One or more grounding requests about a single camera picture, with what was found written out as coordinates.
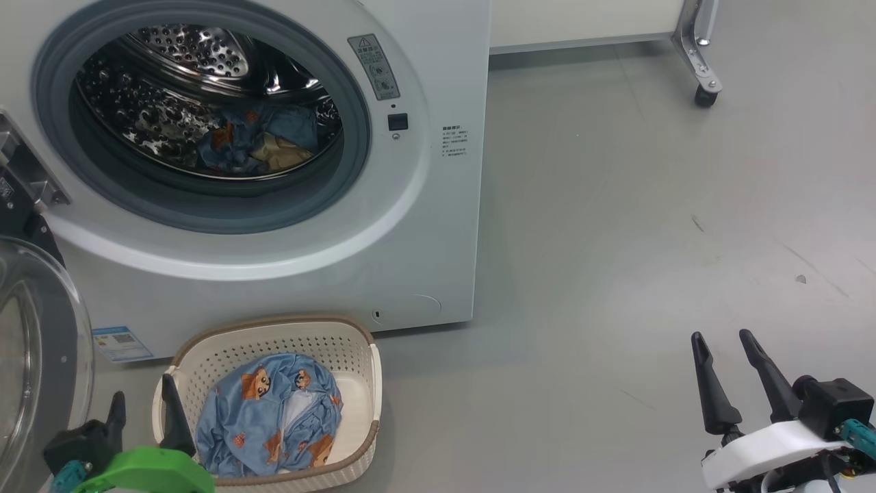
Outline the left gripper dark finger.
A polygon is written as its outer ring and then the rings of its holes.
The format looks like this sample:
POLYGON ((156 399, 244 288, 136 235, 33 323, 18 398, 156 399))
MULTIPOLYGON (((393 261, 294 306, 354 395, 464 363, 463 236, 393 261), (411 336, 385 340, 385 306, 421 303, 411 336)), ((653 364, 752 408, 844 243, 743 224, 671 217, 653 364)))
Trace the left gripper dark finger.
POLYGON ((107 439, 122 439, 126 421, 125 393, 123 391, 116 391, 112 397, 105 422, 107 439))
POLYGON ((164 404, 164 434, 162 448, 195 456, 195 443, 188 427, 187 416, 179 398, 172 375, 162 375, 162 402, 164 404))

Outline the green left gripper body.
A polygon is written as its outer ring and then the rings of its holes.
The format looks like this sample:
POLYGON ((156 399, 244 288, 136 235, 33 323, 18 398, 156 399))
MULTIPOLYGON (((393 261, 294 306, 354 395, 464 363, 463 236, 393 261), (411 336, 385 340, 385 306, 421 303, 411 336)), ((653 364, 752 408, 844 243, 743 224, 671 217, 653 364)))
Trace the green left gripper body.
POLYGON ((74 492, 115 489, 142 492, 214 492, 215 478, 182 451, 137 447, 116 455, 101 471, 80 483, 74 492))

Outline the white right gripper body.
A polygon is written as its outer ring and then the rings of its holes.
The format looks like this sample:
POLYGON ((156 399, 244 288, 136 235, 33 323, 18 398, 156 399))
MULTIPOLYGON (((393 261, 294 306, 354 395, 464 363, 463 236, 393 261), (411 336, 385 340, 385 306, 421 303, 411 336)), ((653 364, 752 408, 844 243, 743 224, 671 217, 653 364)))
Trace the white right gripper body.
POLYGON ((835 452, 856 449, 856 421, 824 440, 800 421, 775 423, 748 435, 722 435, 701 461, 708 490, 840 490, 835 452))

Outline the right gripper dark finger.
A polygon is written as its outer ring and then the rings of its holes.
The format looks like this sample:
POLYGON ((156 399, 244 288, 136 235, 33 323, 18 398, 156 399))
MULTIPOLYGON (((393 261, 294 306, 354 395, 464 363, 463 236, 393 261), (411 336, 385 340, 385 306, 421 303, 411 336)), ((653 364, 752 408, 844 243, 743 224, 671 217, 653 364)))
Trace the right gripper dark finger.
POLYGON ((738 425, 743 419, 739 410, 729 402, 717 378, 714 358, 703 334, 696 331, 691 335, 691 347, 704 430, 711 435, 738 433, 738 425))
POLYGON ((748 329, 739 331, 739 339, 751 364, 762 383, 764 393, 771 407, 770 421, 782 423, 797 419, 802 402, 795 395, 792 385, 786 380, 775 362, 760 346, 754 334, 748 329))

